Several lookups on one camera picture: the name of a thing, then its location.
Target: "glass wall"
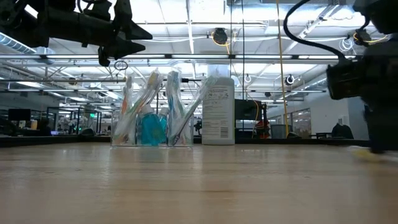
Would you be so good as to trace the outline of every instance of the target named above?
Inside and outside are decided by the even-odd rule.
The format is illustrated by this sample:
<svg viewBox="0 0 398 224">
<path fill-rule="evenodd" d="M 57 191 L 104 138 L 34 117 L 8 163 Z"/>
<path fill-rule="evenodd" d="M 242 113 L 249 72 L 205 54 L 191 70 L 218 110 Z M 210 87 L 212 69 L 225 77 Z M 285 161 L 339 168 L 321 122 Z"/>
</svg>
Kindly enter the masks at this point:
<svg viewBox="0 0 398 224">
<path fill-rule="evenodd" d="M 310 138 L 311 135 L 311 111 L 305 109 L 292 113 L 293 132 L 302 138 Z"/>
</svg>

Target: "table surface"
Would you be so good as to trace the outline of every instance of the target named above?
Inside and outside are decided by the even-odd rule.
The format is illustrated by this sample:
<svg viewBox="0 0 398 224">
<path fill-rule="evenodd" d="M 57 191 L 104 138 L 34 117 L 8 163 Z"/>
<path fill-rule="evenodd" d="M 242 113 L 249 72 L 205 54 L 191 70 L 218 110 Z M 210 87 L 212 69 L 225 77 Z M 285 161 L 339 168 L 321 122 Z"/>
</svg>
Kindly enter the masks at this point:
<svg viewBox="0 0 398 224">
<path fill-rule="evenodd" d="M 347 147 L 0 149 L 0 223 L 398 223 L 398 164 Z"/>
</svg>

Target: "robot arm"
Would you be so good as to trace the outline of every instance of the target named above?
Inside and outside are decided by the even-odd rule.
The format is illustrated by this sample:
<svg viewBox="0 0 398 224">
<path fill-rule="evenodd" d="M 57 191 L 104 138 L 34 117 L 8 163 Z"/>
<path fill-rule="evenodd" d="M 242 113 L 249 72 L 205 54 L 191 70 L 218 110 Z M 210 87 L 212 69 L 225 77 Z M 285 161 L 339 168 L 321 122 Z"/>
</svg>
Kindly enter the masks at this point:
<svg viewBox="0 0 398 224">
<path fill-rule="evenodd" d="M 48 47 L 51 37 L 81 42 L 82 47 L 98 45 L 102 66 L 109 65 L 108 58 L 145 50 L 131 40 L 152 39 L 152 35 L 131 20 L 129 0 L 117 0 L 113 21 L 108 12 L 110 2 L 90 2 L 95 2 L 92 9 L 78 13 L 74 11 L 75 0 L 0 0 L 0 31 L 29 47 Z M 37 18 L 24 10 L 27 5 L 38 12 Z"/>
</svg>

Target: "white cable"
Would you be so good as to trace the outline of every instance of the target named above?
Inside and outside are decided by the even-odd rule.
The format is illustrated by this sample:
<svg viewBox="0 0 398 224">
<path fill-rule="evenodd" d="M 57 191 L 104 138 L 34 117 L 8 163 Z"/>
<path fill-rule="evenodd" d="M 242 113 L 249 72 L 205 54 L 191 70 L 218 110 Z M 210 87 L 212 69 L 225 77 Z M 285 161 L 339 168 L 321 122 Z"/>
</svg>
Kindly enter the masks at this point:
<svg viewBox="0 0 398 224">
<path fill-rule="evenodd" d="M 354 42 L 351 39 L 344 39 L 339 42 L 338 46 L 342 52 L 347 52 L 354 47 Z"/>
</svg>

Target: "ceiling light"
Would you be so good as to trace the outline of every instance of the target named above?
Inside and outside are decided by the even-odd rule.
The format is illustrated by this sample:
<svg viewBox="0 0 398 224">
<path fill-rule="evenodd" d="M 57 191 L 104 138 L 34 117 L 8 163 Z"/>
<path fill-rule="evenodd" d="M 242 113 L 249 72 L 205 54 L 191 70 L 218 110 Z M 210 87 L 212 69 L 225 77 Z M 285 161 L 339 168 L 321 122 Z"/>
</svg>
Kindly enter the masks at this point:
<svg viewBox="0 0 398 224">
<path fill-rule="evenodd" d="M 25 11 L 37 19 L 37 11 L 34 8 L 32 8 L 30 5 L 26 5 Z"/>
<path fill-rule="evenodd" d="M 283 103 L 283 100 L 261 100 L 261 102 L 263 103 L 273 103 L 273 102 L 277 102 L 277 103 Z"/>
<path fill-rule="evenodd" d="M 54 95 L 54 96 L 58 96 L 58 97 L 64 97 L 64 96 L 62 96 L 61 94 L 58 94 L 58 93 L 51 93 L 51 92 L 50 92 L 50 94 L 52 94 L 52 95 Z"/>
<path fill-rule="evenodd" d="M 198 59 L 226 59 L 229 55 L 172 55 L 172 58 L 179 59 L 190 59 L 190 58 L 198 58 Z"/>
<path fill-rule="evenodd" d="M 289 75 L 288 77 L 285 78 L 285 84 L 290 86 L 293 85 L 294 83 L 294 77 L 292 75 Z"/>
<path fill-rule="evenodd" d="M 0 59 L 4 59 L 4 60 L 21 59 L 21 60 L 24 60 L 24 59 L 42 59 L 42 58 L 39 55 L 9 55 L 9 54 L 7 54 L 7 55 L 0 55 Z"/>
<path fill-rule="evenodd" d="M 75 100 L 75 101 L 88 101 L 87 99 L 85 99 L 85 98 L 81 98 L 81 97 L 70 97 L 72 100 Z"/>
<path fill-rule="evenodd" d="M 17 82 L 18 84 L 21 85 L 25 85 L 25 86 L 30 86 L 30 87 L 34 87 L 34 88 L 41 88 L 42 85 L 38 84 L 38 83 L 32 83 L 32 82 Z"/>
<path fill-rule="evenodd" d="M 84 91 L 84 92 L 102 92 L 107 90 L 77 90 L 77 91 Z"/>
<path fill-rule="evenodd" d="M 147 59 L 147 58 L 165 58 L 164 55 L 141 55 L 141 54 L 135 54 L 135 55 L 127 55 L 125 57 L 123 57 L 125 59 L 130 59 L 130 58 L 143 58 L 143 59 Z"/>
<path fill-rule="evenodd" d="M 242 59 L 243 55 L 235 56 L 236 59 Z M 245 59 L 280 59 L 279 55 L 245 55 Z M 283 59 L 291 59 L 291 55 L 283 55 Z"/>
<path fill-rule="evenodd" d="M 249 74 L 246 74 L 246 77 L 244 77 L 244 81 L 251 82 L 251 77 L 249 76 Z"/>
<path fill-rule="evenodd" d="M 27 92 L 33 92 L 33 91 L 40 91 L 36 89 L 14 89 L 14 90 L 7 90 L 7 91 L 27 91 Z"/>
<path fill-rule="evenodd" d="M 338 59 L 337 55 L 300 55 L 298 59 Z"/>
<path fill-rule="evenodd" d="M 48 92 L 71 92 L 74 90 L 43 90 L 43 91 L 48 91 Z"/>
<path fill-rule="evenodd" d="M 119 96 L 111 91 L 106 92 L 105 95 L 107 95 L 110 98 L 114 98 L 115 100 L 119 99 Z"/>
<path fill-rule="evenodd" d="M 97 55 L 46 55 L 48 59 L 98 59 Z"/>
</svg>

